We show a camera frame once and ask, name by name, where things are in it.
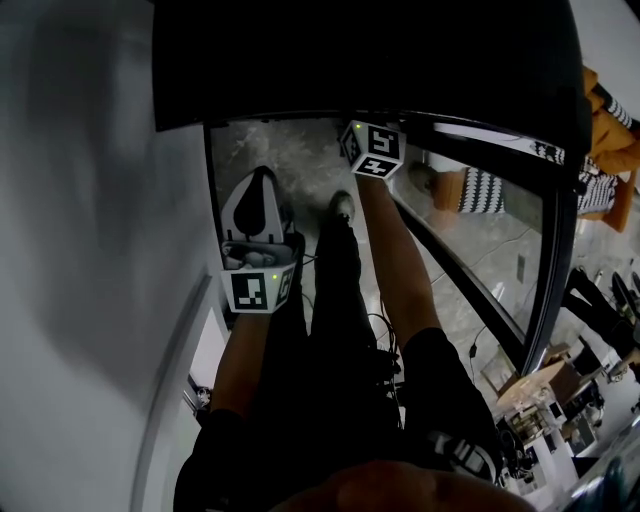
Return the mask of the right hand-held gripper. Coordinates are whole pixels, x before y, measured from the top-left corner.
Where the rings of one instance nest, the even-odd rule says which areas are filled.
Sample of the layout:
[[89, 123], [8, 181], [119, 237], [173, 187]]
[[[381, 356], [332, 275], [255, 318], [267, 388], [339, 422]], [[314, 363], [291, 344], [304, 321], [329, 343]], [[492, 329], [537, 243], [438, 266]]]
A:
[[351, 121], [339, 138], [353, 174], [389, 179], [403, 164], [404, 133], [364, 121]]

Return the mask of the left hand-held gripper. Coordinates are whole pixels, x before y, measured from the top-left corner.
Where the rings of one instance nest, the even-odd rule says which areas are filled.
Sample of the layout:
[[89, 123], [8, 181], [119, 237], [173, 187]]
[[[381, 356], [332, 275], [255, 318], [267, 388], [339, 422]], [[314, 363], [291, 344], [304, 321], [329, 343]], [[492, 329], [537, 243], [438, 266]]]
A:
[[272, 314], [289, 297], [300, 242], [271, 169], [240, 181], [221, 212], [222, 284], [233, 313]]

